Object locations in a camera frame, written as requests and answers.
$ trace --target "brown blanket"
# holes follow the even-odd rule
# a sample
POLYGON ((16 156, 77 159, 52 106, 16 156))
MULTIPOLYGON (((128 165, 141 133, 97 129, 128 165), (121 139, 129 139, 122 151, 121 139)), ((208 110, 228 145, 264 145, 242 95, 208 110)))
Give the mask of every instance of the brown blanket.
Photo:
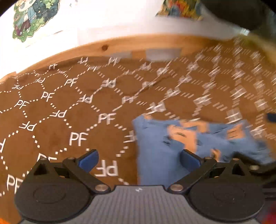
POLYGON ((274 150, 276 73, 257 49, 238 39, 170 62, 82 57, 49 65, 0 85, 0 217, 17 223, 14 194, 41 157, 60 162, 97 149, 91 171, 114 185, 137 184, 131 121, 155 119, 232 123, 274 150))

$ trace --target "orange object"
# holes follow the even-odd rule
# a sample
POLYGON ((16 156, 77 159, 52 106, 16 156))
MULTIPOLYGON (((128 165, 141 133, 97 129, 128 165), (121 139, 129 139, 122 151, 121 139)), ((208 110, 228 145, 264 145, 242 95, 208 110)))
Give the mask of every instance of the orange object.
POLYGON ((4 219, 0 218, 0 224, 10 224, 10 223, 6 222, 4 219))

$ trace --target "metal screw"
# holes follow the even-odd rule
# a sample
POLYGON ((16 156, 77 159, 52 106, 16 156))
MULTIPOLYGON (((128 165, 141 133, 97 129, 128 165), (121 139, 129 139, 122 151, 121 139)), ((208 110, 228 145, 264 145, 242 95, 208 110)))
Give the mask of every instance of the metal screw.
POLYGON ((105 185, 105 184, 98 184, 98 185, 95 187, 95 190, 96 190, 96 191, 99 191, 99 192, 104 192, 104 191, 108 190, 108 186, 105 185))
POLYGON ((183 186, 180 184, 173 184, 171 185, 171 190, 172 191, 182 191, 183 190, 183 186))
POLYGON ((249 167, 249 169, 250 169, 250 170, 258 170, 258 169, 260 169, 260 167, 257 166, 257 165, 251 165, 251 166, 249 167))

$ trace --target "blue cloth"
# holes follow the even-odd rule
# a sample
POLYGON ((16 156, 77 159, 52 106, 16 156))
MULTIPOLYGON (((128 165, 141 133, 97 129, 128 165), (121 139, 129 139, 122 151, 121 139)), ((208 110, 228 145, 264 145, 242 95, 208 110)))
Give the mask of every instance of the blue cloth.
MULTIPOLYGON (((164 185, 169 187, 180 180, 189 171, 181 165, 180 154, 185 144, 171 139, 168 133, 170 125, 181 127, 179 121, 147 120, 143 115, 132 121, 138 144, 138 175, 141 185, 164 185)), ((211 149, 218 149, 221 153, 219 162, 229 162, 234 153, 240 152, 261 164, 274 162, 270 157, 270 150, 263 141, 255 140, 250 130, 245 128, 246 121, 242 121, 244 137, 227 139, 227 132, 237 124, 210 123, 208 133, 197 132, 197 127, 182 128, 196 132, 196 152, 201 158, 211 156, 211 149)))

